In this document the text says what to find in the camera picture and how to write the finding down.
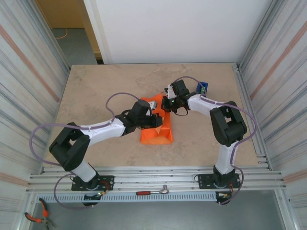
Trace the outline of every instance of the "orange cloth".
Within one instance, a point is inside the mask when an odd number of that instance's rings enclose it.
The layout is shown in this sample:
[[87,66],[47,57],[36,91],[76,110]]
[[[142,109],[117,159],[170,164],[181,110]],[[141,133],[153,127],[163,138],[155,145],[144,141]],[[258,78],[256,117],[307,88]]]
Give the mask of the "orange cloth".
[[170,144],[173,142],[172,130],[171,130],[171,119],[170,114],[161,109],[162,94],[159,93],[152,98],[142,97],[145,101],[156,101],[158,103],[157,109],[153,110],[153,114],[159,114],[163,118],[163,124],[158,128],[148,128],[141,132],[142,144],[150,145],[163,145]]

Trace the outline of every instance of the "red handle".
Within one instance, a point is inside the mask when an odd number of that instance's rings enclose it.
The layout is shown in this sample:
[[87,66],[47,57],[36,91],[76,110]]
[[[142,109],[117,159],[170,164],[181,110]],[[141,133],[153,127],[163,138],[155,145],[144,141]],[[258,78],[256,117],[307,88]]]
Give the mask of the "red handle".
[[141,192],[136,192],[137,196],[144,196],[144,195],[150,195],[150,191],[141,191]]
[[41,223],[41,222],[42,222],[42,219],[33,218],[33,217],[30,216],[30,214],[27,213],[27,212],[25,212],[24,215],[25,215],[25,217],[26,217],[29,221],[36,222],[36,223]]
[[46,202],[42,198],[40,198],[39,201],[43,205],[43,216],[44,217],[48,217],[49,216],[49,212],[47,211],[47,204],[46,204]]

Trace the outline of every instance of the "beige tabletop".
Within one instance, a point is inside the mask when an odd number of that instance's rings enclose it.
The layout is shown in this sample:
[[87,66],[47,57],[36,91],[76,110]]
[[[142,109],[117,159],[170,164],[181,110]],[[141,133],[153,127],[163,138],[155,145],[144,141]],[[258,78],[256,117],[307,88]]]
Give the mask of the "beige tabletop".
[[[72,66],[57,123],[75,122],[90,125],[106,121],[111,114],[105,108],[108,97],[116,92],[130,92],[137,97],[152,97],[181,76],[192,76],[209,84],[207,97],[221,101],[242,102],[230,64],[139,64]],[[190,92],[196,89],[193,80],[184,80]],[[109,107],[120,114],[130,109],[135,99],[127,95],[114,97]],[[174,142],[169,145],[143,145],[141,131],[111,138],[92,145],[85,159],[93,166],[185,166],[214,165],[218,142],[211,120],[197,112],[188,116],[171,114]],[[53,140],[61,128],[54,128]],[[48,153],[46,159],[54,161]],[[237,165],[258,164],[251,140],[239,146]]]

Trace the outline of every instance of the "small blue box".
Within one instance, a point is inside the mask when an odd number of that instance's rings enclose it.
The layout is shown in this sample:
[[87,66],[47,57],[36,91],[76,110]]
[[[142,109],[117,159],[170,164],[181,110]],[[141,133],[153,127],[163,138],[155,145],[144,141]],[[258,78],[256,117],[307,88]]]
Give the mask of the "small blue box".
[[[201,84],[203,85],[203,87],[205,87],[206,92],[208,92],[208,83],[206,83],[206,82],[201,82]],[[201,93],[201,85],[197,84],[196,92],[197,92],[197,93]]]

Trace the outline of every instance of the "pliers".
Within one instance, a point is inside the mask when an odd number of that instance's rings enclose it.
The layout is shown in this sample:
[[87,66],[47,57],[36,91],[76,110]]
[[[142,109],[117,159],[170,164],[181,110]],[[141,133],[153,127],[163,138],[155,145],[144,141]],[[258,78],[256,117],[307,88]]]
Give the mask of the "pliers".
[[48,227],[48,224],[51,224],[54,228],[55,226],[53,225],[53,223],[47,219],[47,217],[49,216],[49,212],[47,210],[47,204],[46,202],[40,198],[39,201],[42,203],[43,205],[43,218],[40,219],[40,218],[33,218],[29,213],[25,212],[24,215],[25,217],[29,220],[29,221],[32,221],[32,222],[36,222],[36,223],[43,223],[45,228],[47,230],[49,230],[49,227]]

